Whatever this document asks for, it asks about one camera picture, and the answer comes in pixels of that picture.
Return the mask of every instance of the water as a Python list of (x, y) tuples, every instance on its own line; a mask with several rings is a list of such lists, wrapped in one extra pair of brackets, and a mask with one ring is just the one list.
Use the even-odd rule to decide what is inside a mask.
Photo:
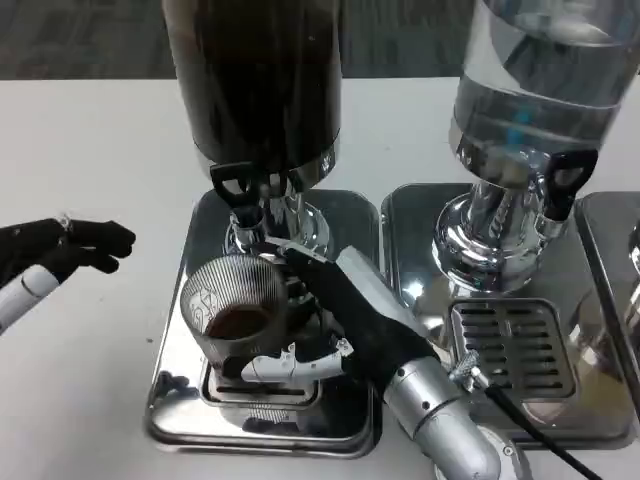
[(454, 110), (465, 142), (518, 162), (599, 149), (637, 73), (635, 32), (622, 25), (612, 35), (558, 10), (561, 2), (551, 15), (506, 14), (485, 1), (476, 5)]

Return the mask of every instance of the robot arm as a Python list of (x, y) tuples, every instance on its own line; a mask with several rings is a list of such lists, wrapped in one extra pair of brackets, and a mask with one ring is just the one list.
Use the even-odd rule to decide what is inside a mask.
[(359, 373), (444, 476), (501, 478), (498, 453), (469, 417), (463, 392), (366, 257), (349, 247), (330, 262), (294, 243), (280, 252), (344, 328)]
[(115, 272), (135, 239), (115, 222), (47, 219), (0, 229), (0, 335), (78, 267)]

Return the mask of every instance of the black lever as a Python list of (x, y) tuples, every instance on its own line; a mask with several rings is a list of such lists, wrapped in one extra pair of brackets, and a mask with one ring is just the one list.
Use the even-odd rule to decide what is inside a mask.
[(578, 191), (589, 181), (598, 162), (597, 150), (576, 150), (551, 156), (545, 173), (548, 198), (544, 215), (564, 222), (571, 214)]

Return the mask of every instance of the metal base plate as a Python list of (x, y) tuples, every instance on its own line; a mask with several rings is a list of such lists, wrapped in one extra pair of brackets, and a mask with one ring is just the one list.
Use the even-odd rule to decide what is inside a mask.
[[(495, 310), (487, 302), (498, 298), (452, 284), (433, 261), (431, 246), (438, 216), (447, 202), (468, 192), (469, 188), (466, 184), (407, 185), (387, 197), (382, 207), (387, 277), (427, 326), (430, 342), (443, 363), (449, 365), (461, 353), (456, 349), (450, 318), (452, 305), (454, 316), (461, 300), (485, 302), (487, 308)], [(608, 344), (609, 339), (599, 305), (595, 308), (587, 305), (595, 286), (573, 221), (565, 235), (555, 240), (543, 255), (541, 269), (533, 280), (501, 298), (522, 298), (527, 304), (544, 301), (545, 306), (550, 306), (553, 313), (546, 311), (545, 315), (552, 315), (556, 320), (547, 322), (546, 333), (549, 339), (560, 336), (550, 341), (564, 345), (570, 369), (565, 373), (572, 375), (573, 381), (559, 391), (554, 389), (554, 394), (541, 395), (543, 392), (536, 389), (535, 392), (512, 392), (513, 398), (522, 404), (538, 428), (566, 448), (624, 446), (633, 436), (633, 407), (622, 375), (615, 365), (613, 369), (602, 369), (594, 364), (592, 352), (582, 342), (581, 332), (585, 330), (603, 331), (603, 342)], [(499, 317), (494, 320), (501, 329), (500, 335), (512, 338), (513, 331), (507, 329), (508, 315), (503, 312)], [(556, 351), (565, 356), (562, 350)], [(472, 415), (480, 423), (500, 428), (521, 446), (539, 446), (480, 392), (472, 395)]]
[[(353, 245), (379, 261), (378, 217), (357, 194), (311, 190), (340, 252)], [(355, 458), (377, 443), (381, 407), (363, 383), (340, 377), (306, 385), (253, 386), (216, 378), (189, 332), (176, 298), (186, 278), (223, 254), (229, 209), (215, 192), (198, 203), (182, 255), (145, 424), (170, 449)]]
[(580, 202), (576, 220), (615, 344), (599, 360), (620, 363), (640, 433), (640, 193), (593, 193)]

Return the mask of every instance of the white countertop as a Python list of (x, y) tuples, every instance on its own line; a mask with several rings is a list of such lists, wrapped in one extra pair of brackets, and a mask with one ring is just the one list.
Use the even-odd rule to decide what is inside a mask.
[[(322, 188), (376, 206), (396, 187), (471, 177), (447, 132), (457, 79), (344, 82), (342, 149)], [(640, 81), (584, 189), (640, 189)], [(0, 225), (65, 211), (138, 235), (112, 276), (75, 274), (0, 338), (0, 479), (429, 479), (389, 415), (358, 460), (175, 454), (142, 429), (191, 209), (209, 189), (175, 81), (0, 82)], [(528, 452), (535, 478), (578, 479)], [(577, 452), (605, 479), (640, 465), (640, 443)]]

